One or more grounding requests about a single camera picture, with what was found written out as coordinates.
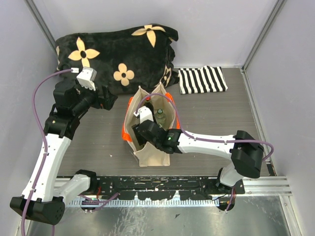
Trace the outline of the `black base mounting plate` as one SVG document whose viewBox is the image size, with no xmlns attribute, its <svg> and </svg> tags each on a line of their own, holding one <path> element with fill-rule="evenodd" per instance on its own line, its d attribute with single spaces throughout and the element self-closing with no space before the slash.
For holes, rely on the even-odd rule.
<svg viewBox="0 0 315 236">
<path fill-rule="evenodd" d="M 231 188 L 219 185 L 216 177 L 207 176 L 103 176 L 96 177 L 86 194 L 99 194 L 105 199 L 119 193 L 120 200 L 144 201 L 172 199 L 179 193 L 180 200 L 211 200 L 213 195 L 227 195 Z"/>
</svg>

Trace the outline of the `aluminium frame rail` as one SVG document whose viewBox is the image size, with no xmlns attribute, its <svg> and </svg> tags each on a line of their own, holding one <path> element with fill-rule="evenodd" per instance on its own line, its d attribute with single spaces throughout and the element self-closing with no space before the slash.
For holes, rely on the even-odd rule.
<svg viewBox="0 0 315 236">
<path fill-rule="evenodd" d="M 287 178 L 280 176 L 257 179 L 246 177 L 235 184 L 234 191 L 238 195 L 249 196 L 290 196 L 292 194 Z"/>
</svg>

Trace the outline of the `clear glass bottle green cap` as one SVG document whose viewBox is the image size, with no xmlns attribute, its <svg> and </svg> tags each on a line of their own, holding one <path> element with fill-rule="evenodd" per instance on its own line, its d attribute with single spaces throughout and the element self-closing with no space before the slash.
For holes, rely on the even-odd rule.
<svg viewBox="0 0 315 236">
<path fill-rule="evenodd" d="M 166 114 L 164 113 L 163 109 L 158 109 L 155 113 L 155 119 L 159 127 L 164 127 L 166 123 Z"/>
</svg>

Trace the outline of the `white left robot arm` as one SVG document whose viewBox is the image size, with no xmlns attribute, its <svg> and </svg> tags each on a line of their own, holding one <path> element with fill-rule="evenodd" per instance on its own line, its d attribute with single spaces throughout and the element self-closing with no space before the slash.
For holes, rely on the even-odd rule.
<svg viewBox="0 0 315 236">
<path fill-rule="evenodd" d="M 99 96 L 99 89 L 104 97 Z M 55 104 L 42 127 L 44 140 L 34 171 L 22 194 L 12 197 L 10 208 L 28 220 L 54 226 L 78 195 L 92 195 L 100 190 L 92 171 L 78 170 L 59 188 L 55 188 L 55 181 L 80 119 L 90 107 L 110 110 L 117 96 L 106 86 L 98 88 L 94 82 L 81 79 L 57 83 L 53 95 Z"/>
</svg>

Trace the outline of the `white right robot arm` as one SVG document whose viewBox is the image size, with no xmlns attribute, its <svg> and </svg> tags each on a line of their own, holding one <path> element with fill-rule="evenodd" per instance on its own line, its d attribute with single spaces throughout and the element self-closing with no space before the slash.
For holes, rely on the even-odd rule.
<svg viewBox="0 0 315 236">
<path fill-rule="evenodd" d="M 135 125 L 133 130 L 140 144 L 149 143 L 167 154 L 202 153 L 230 160 L 217 176 L 215 186 L 220 193 L 228 193 L 244 177 L 260 178 L 264 148 L 246 131 L 228 136 L 201 135 L 181 129 L 164 130 L 150 120 Z"/>
</svg>

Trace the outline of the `black blanket beige flowers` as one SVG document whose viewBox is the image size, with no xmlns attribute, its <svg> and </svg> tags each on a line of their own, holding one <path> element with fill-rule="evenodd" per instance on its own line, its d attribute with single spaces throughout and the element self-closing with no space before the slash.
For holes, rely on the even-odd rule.
<svg viewBox="0 0 315 236">
<path fill-rule="evenodd" d="M 178 83 L 173 71 L 172 42 L 178 31 L 160 24 L 147 24 L 112 32 L 79 32 L 56 40 L 57 70 L 90 67 L 97 71 L 95 85 L 112 94 L 148 92 L 158 85 Z"/>
</svg>

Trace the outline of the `beige canvas bag orange handles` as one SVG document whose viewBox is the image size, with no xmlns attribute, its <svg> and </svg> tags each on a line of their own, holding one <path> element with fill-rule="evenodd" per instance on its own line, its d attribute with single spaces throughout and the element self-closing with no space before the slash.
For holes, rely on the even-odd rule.
<svg viewBox="0 0 315 236">
<path fill-rule="evenodd" d="M 158 109 L 162 109 L 166 114 L 166 121 L 163 125 L 163 128 L 172 128 L 174 124 L 177 128 L 180 128 L 176 112 L 173 107 L 175 102 L 172 95 L 165 90 L 161 83 L 157 85 L 157 87 L 153 90 L 153 93 L 157 94 L 151 97 L 154 110 L 157 111 Z M 129 99 L 122 127 L 122 139 L 126 141 L 131 147 L 132 154 L 135 156 L 140 167 L 169 166 L 169 154 L 158 150 L 150 143 L 139 145 L 134 131 L 132 130 L 132 126 L 139 123 L 139 119 L 135 117 L 134 112 L 141 100 L 148 94 L 149 93 L 147 91 L 141 87 L 138 87 L 135 95 Z"/>
</svg>

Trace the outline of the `cola bottle red cap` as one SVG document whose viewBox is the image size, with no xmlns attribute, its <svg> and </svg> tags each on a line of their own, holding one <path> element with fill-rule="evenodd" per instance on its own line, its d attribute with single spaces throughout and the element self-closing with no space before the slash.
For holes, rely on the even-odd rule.
<svg viewBox="0 0 315 236">
<path fill-rule="evenodd" d="M 151 113 L 152 113 L 152 116 L 154 116 L 154 107 L 153 107 L 152 100 L 151 100 L 150 96 L 145 98 L 144 106 L 149 108 Z"/>
</svg>

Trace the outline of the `black white striped cloth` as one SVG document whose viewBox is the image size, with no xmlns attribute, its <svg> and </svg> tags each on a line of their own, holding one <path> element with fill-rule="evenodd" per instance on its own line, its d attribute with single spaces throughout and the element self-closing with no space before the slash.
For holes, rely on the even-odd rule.
<svg viewBox="0 0 315 236">
<path fill-rule="evenodd" d="M 203 66 L 200 68 L 180 68 L 180 94 L 225 92 L 228 90 L 222 68 Z"/>
</svg>

